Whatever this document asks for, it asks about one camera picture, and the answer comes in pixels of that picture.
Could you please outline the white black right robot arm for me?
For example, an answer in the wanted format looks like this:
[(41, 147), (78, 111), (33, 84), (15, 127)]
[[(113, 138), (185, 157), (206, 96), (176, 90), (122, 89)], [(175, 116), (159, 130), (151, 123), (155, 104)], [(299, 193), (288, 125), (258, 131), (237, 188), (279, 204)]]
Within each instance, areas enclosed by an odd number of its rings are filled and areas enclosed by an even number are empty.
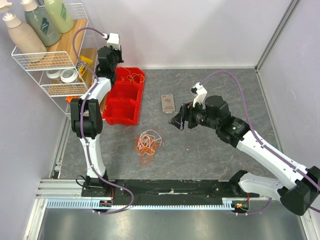
[(179, 130), (203, 126), (215, 130), (218, 138), (248, 154), (267, 168), (274, 178), (238, 171), (229, 184), (235, 197), (258, 194), (279, 201), (295, 215), (303, 216), (320, 194), (320, 169), (307, 168), (267, 143), (244, 120), (231, 115), (221, 96), (209, 96), (204, 104), (184, 103), (169, 123)]

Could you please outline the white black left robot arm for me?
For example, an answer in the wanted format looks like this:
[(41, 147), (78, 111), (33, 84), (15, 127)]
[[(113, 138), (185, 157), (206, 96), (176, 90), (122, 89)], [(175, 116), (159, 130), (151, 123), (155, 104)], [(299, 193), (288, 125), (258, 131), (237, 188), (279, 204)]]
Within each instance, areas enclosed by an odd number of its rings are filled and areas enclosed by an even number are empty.
[(70, 102), (71, 129), (79, 138), (87, 165), (83, 197), (106, 197), (112, 193), (102, 160), (100, 134), (103, 120), (100, 103), (116, 83), (116, 67), (123, 62), (120, 47), (104, 46), (97, 51), (96, 81), (80, 98)]

